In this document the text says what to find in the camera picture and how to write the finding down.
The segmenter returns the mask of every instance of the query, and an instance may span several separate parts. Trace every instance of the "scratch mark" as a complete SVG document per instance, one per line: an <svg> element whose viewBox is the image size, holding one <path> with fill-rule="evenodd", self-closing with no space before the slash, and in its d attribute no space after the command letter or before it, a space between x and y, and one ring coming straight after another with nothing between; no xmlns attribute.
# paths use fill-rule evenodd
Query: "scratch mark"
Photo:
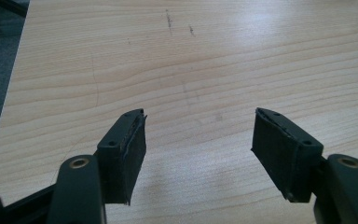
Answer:
<svg viewBox="0 0 358 224"><path fill-rule="evenodd" d="M98 87L97 80L95 79L95 72L94 72L94 56L91 52L91 62L92 62L92 78L94 79L95 87L97 88L97 103L94 107L98 106L98 103L100 102L100 88Z"/></svg>
<svg viewBox="0 0 358 224"><path fill-rule="evenodd" d="M63 161L65 160L65 158L69 155L69 153L72 151L72 149L74 149L75 148L75 146L77 146L77 144L79 144L79 142L81 141L81 140L83 140L84 138L86 138L86 134L82 137L82 138L80 138L71 148L69 148L69 150L65 153L65 155L63 156L63 158L62 158L62 160L61 160L61 162L60 162L60 166L61 166L61 164L63 163ZM50 181L50 185L52 185L53 184L53 181L54 181L54 177L58 174L58 172L60 171L60 168L55 172L55 174L53 175L53 177L51 178L51 181Z"/></svg>
<svg viewBox="0 0 358 224"><path fill-rule="evenodd" d="M165 9L165 12L167 13L167 22L168 22L168 28L170 28L170 34L172 36L172 19L171 15L168 13L168 9Z"/></svg>
<svg viewBox="0 0 358 224"><path fill-rule="evenodd" d="M193 27L191 27L191 25L188 25L188 28L190 28L190 33L192 36L196 37L196 35L194 35L194 30Z"/></svg>

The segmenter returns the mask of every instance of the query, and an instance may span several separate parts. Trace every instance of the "light wood tabletop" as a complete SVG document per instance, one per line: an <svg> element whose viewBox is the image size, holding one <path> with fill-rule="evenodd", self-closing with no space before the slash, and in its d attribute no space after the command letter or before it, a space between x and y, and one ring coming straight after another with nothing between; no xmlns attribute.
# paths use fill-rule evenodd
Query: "light wood tabletop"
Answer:
<svg viewBox="0 0 358 224"><path fill-rule="evenodd" d="M358 1L32 0L0 120L13 203L143 108L147 153L109 223L313 223L250 150L255 109L358 158Z"/></svg>

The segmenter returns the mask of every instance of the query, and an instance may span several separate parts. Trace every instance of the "wood grain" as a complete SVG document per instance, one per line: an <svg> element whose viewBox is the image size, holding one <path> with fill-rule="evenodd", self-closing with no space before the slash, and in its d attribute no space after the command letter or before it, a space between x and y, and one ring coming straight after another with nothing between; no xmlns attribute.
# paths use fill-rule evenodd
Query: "wood grain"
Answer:
<svg viewBox="0 0 358 224"><path fill-rule="evenodd" d="M54 183L119 115L147 154L111 223L313 223L250 151L255 108L358 158L358 1L32 0L0 121L5 204Z"/></svg>

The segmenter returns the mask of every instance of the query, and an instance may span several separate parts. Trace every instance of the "table surface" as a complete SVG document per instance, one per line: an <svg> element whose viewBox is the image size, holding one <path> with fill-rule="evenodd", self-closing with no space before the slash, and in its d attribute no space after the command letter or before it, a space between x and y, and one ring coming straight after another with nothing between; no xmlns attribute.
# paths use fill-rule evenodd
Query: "table surface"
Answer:
<svg viewBox="0 0 358 224"><path fill-rule="evenodd" d="M147 153L110 223L313 223L251 152L255 109L358 158L358 1L32 0L0 120L5 204L124 112Z"/></svg>

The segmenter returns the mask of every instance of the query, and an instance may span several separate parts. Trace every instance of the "dark mark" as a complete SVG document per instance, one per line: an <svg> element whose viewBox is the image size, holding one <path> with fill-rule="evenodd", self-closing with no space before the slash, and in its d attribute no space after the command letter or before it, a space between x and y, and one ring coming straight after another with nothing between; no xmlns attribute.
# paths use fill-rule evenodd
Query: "dark mark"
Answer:
<svg viewBox="0 0 358 224"><path fill-rule="evenodd" d="M170 34L172 35L172 30L171 30L171 26L172 26L171 15L168 14L168 9L165 9L165 12L167 13L168 28L170 28Z"/></svg>
<svg viewBox="0 0 358 224"><path fill-rule="evenodd" d="M193 27L191 27L191 25L188 25L188 28L190 28L190 33L191 33L191 35L192 35L192 36L195 36L195 35L194 35L194 32L193 32L193 31L194 31L194 30L193 30Z"/></svg>

